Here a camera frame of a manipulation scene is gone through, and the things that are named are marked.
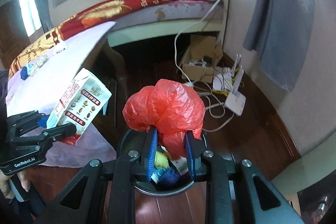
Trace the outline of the grey right curtain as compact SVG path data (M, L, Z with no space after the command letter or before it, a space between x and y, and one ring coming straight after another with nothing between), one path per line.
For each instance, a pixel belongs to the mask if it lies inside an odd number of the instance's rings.
M291 92L310 43L315 0L257 0L243 46L256 51L260 70Z

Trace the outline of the black trash bin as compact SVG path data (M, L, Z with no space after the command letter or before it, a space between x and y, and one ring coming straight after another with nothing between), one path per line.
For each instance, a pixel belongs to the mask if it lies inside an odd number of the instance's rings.
M178 160L169 159L158 144L158 131L127 130L117 149L116 173L112 182L112 194L133 197L138 189L153 197L177 195L197 182L204 181L207 167L202 163L207 143L204 135L200 139L187 132L182 143L186 156Z

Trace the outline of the red white drink carton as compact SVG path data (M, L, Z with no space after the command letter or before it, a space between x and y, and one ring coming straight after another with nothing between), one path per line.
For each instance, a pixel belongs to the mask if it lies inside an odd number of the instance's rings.
M62 142L76 145L111 96L112 93L93 73L82 68L56 102L47 120L47 128L74 124L75 134L66 137Z

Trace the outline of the blue cloth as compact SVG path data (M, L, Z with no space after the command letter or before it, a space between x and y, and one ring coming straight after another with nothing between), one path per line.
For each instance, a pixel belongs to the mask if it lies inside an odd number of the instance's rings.
M20 77L21 77L22 80L26 80L26 79L29 77L28 69L27 69L26 66L24 66L24 67L21 69Z

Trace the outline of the clear plastic bag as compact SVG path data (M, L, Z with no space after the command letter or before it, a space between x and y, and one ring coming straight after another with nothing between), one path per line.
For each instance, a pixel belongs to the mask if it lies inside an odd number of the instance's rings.
M41 55L36 60L26 64L27 75L33 76L49 60L47 55Z

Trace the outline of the brown wooden door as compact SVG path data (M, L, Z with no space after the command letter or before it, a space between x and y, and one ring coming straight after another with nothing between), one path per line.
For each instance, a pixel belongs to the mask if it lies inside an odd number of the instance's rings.
M9 69L13 60L29 44L21 9L18 1L9 1L1 6L1 61L5 69Z

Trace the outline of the white tissue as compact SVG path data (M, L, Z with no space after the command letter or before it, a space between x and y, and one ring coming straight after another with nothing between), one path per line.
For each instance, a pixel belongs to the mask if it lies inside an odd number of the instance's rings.
M50 48L46 54L48 57L54 56L67 49L67 44L65 42L59 42L52 48Z

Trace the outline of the red plastic bag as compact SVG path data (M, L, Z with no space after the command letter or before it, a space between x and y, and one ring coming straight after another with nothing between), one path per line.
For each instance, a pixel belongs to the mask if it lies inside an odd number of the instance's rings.
M160 79L145 86L126 102L123 118L129 128L149 132L158 130L159 145L174 158L185 157L185 134L192 131L200 139L205 105L196 91L179 82Z

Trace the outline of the bed with red headboard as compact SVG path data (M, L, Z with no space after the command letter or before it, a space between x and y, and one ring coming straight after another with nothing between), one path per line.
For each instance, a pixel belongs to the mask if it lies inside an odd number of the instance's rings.
M117 20L108 34L108 44L116 47L180 32L218 32L217 41L222 44L228 1L222 0L212 7L211 2L177 0L136 11Z

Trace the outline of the blue paper bowl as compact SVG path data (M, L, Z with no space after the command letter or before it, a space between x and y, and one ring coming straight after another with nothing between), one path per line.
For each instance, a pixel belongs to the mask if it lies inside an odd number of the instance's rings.
M156 184L174 185L178 182L180 177L180 173L173 167L170 167L166 169L155 169L151 176L151 179Z

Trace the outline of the cream cloth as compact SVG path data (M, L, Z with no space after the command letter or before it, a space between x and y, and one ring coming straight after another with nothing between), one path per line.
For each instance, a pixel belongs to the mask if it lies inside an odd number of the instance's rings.
M179 157L178 159L173 160L168 151L162 146L157 148L154 166L157 169L167 169L170 166L173 166L180 175L184 175L189 171L187 159L185 157Z

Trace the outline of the small bright window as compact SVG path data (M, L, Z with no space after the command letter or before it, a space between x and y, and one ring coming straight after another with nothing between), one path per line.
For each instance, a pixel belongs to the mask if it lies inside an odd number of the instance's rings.
M27 36L30 37L42 27L35 0L19 0L23 24Z

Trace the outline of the red yellow quilt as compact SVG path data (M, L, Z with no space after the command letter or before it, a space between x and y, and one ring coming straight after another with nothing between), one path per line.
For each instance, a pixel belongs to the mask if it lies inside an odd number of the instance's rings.
M99 24L168 1L175 0L107 0L72 15L26 47L11 63L9 78L13 77L27 63L45 54L47 50L61 41Z

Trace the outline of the cardboard box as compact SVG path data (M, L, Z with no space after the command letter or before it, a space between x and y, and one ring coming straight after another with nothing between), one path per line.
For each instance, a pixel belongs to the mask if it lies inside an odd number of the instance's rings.
M222 57L222 45L216 37L191 35L190 46L182 57L182 70L191 81L211 84L214 68Z

